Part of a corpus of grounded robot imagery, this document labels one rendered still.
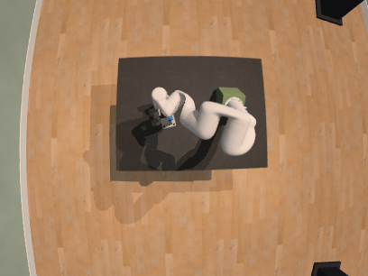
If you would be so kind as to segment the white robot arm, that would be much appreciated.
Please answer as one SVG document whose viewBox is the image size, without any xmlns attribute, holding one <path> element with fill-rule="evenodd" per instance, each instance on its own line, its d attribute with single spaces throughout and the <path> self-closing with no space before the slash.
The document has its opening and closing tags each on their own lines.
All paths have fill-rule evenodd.
<svg viewBox="0 0 368 276">
<path fill-rule="evenodd" d="M 152 91 L 152 100 L 160 109 L 161 124 L 168 124 L 168 118 L 185 103 L 180 113 L 180 123 L 203 140 L 208 140 L 215 134 L 221 116 L 228 117 L 221 139 L 222 150 L 228 155 L 245 154 L 253 146 L 256 120 L 246 113 L 246 107 L 243 107 L 242 101 L 237 97 L 227 99 L 224 105 L 203 102 L 197 111 L 194 101 L 186 93 L 175 90 L 168 97 L 164 88 L 157 87 Z"/>
</svg>

